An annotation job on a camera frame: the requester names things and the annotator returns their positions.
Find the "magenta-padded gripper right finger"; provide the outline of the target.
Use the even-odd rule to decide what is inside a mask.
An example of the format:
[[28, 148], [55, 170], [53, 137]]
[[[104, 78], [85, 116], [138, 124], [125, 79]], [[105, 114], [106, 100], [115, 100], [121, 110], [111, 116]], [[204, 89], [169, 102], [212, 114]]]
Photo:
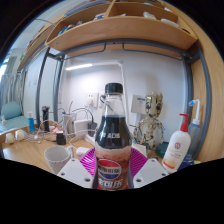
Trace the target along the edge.
[[148, 159], [137, 149], [132, 149], [128, 171], [130, 189], [141, 188], [166, 176], [168, 173], [157, 159]]

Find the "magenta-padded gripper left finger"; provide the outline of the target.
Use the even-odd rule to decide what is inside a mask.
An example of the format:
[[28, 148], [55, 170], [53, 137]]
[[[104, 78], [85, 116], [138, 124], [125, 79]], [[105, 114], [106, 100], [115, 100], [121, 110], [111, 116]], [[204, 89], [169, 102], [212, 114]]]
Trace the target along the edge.
[[70, 159], [58, 176], [83, 188], [96, 189], [98, 182], [95, 149], [88, 150], [79, 159]]

